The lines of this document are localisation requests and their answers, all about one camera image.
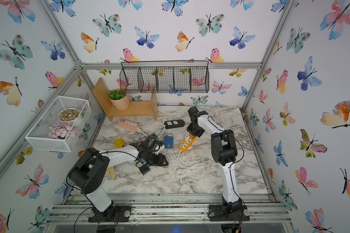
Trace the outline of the orange power strip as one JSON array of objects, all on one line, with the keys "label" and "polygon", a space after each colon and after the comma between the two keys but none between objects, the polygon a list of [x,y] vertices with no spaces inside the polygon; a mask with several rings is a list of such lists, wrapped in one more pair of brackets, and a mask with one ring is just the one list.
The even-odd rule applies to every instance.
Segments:
[{"label": "orange power strip", "polygon": [[179,149],[182,153],[185,153],[191,145],[196,141],[197,137],[191,134],[185,136],[184,141],[180,144]]}]

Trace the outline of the black power strip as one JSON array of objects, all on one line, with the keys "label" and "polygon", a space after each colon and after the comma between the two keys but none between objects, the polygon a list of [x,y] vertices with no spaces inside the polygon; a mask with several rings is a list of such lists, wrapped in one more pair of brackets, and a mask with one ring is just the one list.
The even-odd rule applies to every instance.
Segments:
[{"label": "black power strip", "polygon": [[169,121],[164,122],[165,129],[182,128],[184,126],[185,126],[185,122],[182,119],[169,120]]}]

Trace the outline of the blue plug adapter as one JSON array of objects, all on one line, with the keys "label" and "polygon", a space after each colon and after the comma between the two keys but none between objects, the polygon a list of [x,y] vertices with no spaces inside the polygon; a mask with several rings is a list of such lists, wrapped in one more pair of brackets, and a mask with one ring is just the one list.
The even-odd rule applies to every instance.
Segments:
[{"label": "blue plug adapter", "polygon": [[163,144],[166,149],[172,149],[174,146],[174,138],[172,136],[165,136]]}]

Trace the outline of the pink power strip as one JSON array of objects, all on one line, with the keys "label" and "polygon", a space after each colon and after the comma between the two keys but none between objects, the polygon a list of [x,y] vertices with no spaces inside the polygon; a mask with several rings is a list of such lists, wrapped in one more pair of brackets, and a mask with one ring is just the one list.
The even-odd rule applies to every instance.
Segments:
[{"label": "pink power strip", "polygon": [[117,123],[120,127],[131,130],[131,131],[137,131],[139,128],[138,123],[135,123],[133,121],[129,121],[129,120],[126,120],[123,118],[119,119],[117,121]]}]

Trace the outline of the black plug adapter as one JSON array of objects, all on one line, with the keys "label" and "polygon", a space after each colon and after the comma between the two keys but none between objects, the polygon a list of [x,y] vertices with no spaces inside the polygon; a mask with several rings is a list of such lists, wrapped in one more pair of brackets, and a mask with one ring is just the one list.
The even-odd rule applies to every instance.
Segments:
[{"label": "black plug adapter", "polygon": [[139,170],[142,173],[142,175],[145,175],[146,173],[148,173],[150,171],[150,167],[147,165],[143,165],[143,166],[139,167]]}]

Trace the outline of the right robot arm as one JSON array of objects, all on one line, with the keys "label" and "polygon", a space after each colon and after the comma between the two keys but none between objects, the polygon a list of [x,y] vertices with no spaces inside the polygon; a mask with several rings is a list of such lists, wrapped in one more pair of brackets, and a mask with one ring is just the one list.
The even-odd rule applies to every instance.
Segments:
[{"label": "right robot arm", "polygon": [[206,111],[199,111],[197,107],[191,107],[188,114],[191,123],[187,131],[196,137],[201,137],[204,133],[211,137],[211,154],[218,164],[222,178],[223,203],[228,206],[242,205],[243,200],[237,191],[235,178],[238,149],[233,131],[224,129],[211,115]]}]

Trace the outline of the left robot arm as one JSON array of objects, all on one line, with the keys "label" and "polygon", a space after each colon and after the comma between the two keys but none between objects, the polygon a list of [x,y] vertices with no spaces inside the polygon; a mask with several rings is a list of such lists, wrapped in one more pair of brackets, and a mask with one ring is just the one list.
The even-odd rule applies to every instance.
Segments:
[{"label": "left robot arm", "polygon": [[161,153],[162,149],[164,145],[155,135],[148,136],[139,143],[105,152],[89,148],[71,168],[67,178],[87,197],[97,212],[103,213],[113,205],[113,201],[102,187],[108,168],[136,161],[142,164],[139,170],[144,175],[150,167],[168,166],[166,156]]}]

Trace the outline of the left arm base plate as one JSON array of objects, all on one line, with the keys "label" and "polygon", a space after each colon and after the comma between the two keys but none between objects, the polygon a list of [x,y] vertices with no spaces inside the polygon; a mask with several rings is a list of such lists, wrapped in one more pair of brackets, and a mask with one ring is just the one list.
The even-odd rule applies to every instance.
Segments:
[{"label": "left arm base plate", "polygon": [[88,222],[104,223],[104,222],[129,222],[131,215],[131,206],[128,205],[114,205],[109,206],[104,212],[99,211],[93,207],[88,215]]}]

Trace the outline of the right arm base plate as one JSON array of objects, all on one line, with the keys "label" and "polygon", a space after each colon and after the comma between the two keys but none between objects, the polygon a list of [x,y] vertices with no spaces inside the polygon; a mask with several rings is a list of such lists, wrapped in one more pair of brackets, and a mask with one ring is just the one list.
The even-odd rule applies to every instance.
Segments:
[{"label": "right arm base plate", "polygon": [[250,221],[249,211],[245,205],[231,209],[225,204],[209,205],[207,217],[210,221]]}]

